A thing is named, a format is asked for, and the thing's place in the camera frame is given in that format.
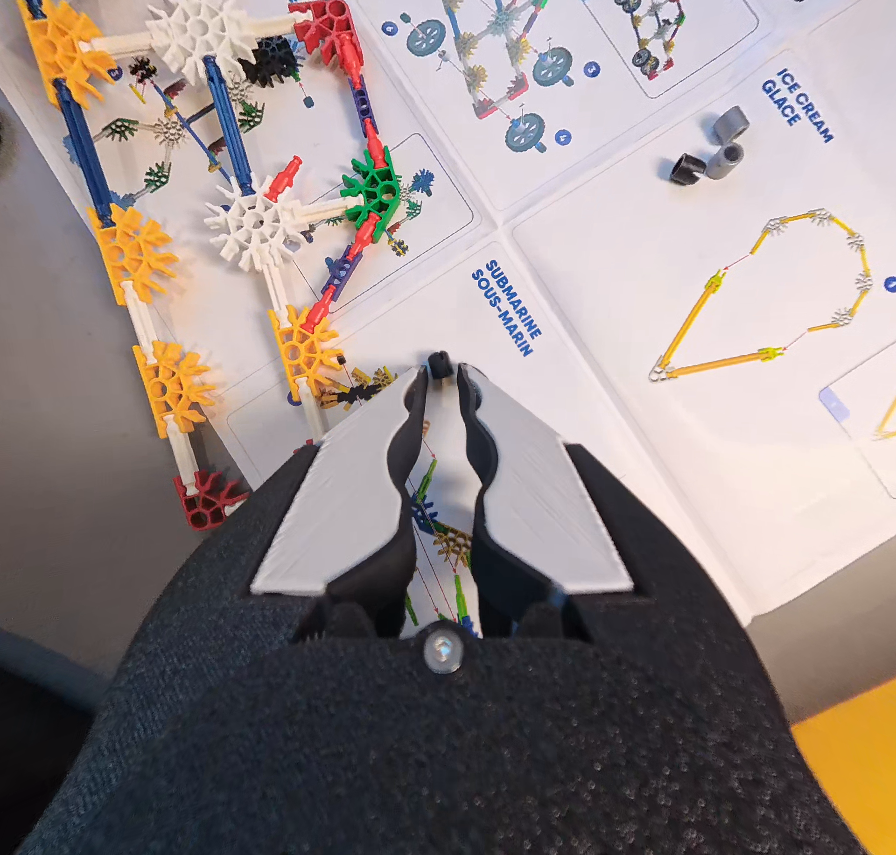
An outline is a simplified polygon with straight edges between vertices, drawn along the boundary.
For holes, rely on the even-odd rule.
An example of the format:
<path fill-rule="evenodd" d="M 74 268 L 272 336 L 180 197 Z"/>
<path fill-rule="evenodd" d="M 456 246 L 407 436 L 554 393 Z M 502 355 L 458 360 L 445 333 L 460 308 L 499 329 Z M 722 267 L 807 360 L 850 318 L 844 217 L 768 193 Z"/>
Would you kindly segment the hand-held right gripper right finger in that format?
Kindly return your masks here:
<path fill-rule="evenodd" d="M 476 497 L 471 569 L 483 628 L 534 603 L 628 593 L 633 581 L 554 429 L 471 366 L 457 371 Z"/>

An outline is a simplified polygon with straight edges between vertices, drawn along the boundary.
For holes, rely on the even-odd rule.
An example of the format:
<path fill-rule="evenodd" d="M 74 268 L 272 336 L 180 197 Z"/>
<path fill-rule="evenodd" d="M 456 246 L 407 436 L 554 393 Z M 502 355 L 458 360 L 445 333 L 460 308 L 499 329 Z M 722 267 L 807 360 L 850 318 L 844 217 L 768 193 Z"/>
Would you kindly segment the yellow plastic bin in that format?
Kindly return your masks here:
<path fill-rule="evenodd" d="M 829 799 L 869 852 L 895 852 L 895 680 L 791 728 Z"/>

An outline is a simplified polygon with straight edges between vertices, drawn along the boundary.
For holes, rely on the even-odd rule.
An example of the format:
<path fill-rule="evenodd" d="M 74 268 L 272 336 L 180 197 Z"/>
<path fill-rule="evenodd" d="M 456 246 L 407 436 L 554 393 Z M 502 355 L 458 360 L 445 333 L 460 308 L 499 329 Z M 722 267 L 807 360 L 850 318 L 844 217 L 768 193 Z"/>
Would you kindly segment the printed instruction sheet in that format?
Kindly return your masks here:
<path fill-rule="evenodd" d="M 53 1 L 106 37 L 167 5 Z M 342 1 L 401 202 L 330 311 L 338 382 L 383 390 L 444 343 L 609 458 L 748 616 L 894 534 L 894 0 Z M 287 195 L 328 201 L 364 136 L 342 72 L 288 41 L 297 79 L 238 96 L 245 150 L 260 181 L 297 155 Z M 16 0 L 2 86 L 93 233 Z M 670 182 L 735 105 L 743 161 Z M 135 203 L 178 257 L 152 318 L 209 368 L 205 421 L 258 487 L 311 429 L 262 275 L 211 244 L 223 175 L 189 135 L 169 161 Z"/>

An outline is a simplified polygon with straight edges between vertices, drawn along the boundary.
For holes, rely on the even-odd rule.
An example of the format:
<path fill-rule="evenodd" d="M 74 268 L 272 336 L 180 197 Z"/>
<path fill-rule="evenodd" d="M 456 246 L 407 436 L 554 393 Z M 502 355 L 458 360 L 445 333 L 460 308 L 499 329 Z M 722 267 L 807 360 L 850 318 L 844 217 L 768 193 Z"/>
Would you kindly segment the grey desk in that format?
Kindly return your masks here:
<path fill-rule="evenodd" d="M 198 425 L 200 469 L 247 498 L 218 528 L 191 528 L 129 314 L 56 179 L 72 209 L 32 194 L 2 223 L 16 313 L 2 355 L 30 357 L 21 381 L 2 373 L 4 609 L 25 626 L 29 595 L 49 625 L 31 637 L 92 668 L 122 659 L 23 853 L 863 853 L 747 627 L 875 546 L 748 616 L 609 458 L 439 343 L 404 371 L 426 367 L 428 384 L 401 631 L 378 632 L 358 603 L 253 594 L 344 420 L 258 487 L 213 422 Z M 454 364 L 442 384 L 427 362 L 439 350 Z M 459 366 L 561 436 L 632 592 L 534 603 L 509 625 L 488 612 L 484 630 Z"/>

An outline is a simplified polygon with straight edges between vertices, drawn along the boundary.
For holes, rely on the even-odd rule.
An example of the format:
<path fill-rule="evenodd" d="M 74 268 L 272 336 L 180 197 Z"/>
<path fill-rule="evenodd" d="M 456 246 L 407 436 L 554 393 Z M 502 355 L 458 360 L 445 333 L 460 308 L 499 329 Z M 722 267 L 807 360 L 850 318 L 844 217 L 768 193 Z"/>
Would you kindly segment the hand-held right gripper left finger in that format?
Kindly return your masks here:
<path fill-rule="evenodd" d="M 420 455 L 428 373 L 410 368 L 328 432 L 252 581 L 253 594 L 358 603 L 400 632 L 416 564 L 406 482 Z"/>

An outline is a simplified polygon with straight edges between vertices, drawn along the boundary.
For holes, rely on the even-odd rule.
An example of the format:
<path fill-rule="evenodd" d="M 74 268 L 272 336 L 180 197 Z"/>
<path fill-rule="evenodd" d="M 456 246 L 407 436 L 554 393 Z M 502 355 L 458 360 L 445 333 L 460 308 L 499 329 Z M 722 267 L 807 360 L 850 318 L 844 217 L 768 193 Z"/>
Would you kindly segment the colourful construction toy model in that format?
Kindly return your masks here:
<path fill-rule="evenodd" d="M 155 295 L 176 277 L 173 239 L 135 203 L 169 180 L 169 155 L 194 138 L 226 182 L 221 204 L 207 205 L 219 256 L 262 275 L 269 317 L 290 401 L 303 408 L 310 443 L 323 436 L 321 410 L 383 386 L 346 388 L 332 372 L 344 364 L 330 348 L 329 314 L 364 252 L 392 238 L 400 177 L 382 142 L 364 81 L 364 57 L 342 0 L 292 3 L 285 14 L 252 19 L 235 0 L 165 0 L 151 7 L 144 32 L 103 36 L 65 1 L 16 0 L 49 102 L 60 111 L 68 152 L 90 197 L 87 218 L 115 301 L 136 336 L 133 356 L 159 438 L 175 459 L 176 493 L 191 528 L 218 528 L 247 498 L 237 482 L 201 470 L 190 435 L 214 404 L 209 368 L 180 344 L 164 341 L 151 313 Z M 301 203 L 287 195 L 301 159 L 274 177 L 252 172 L 243 132 L 261 107 L 241 101 L 245 84 L 297 79 L 293 35 L 308 56 L 337 67 L 350 87 L 364 136 L 338 198 Z"/>

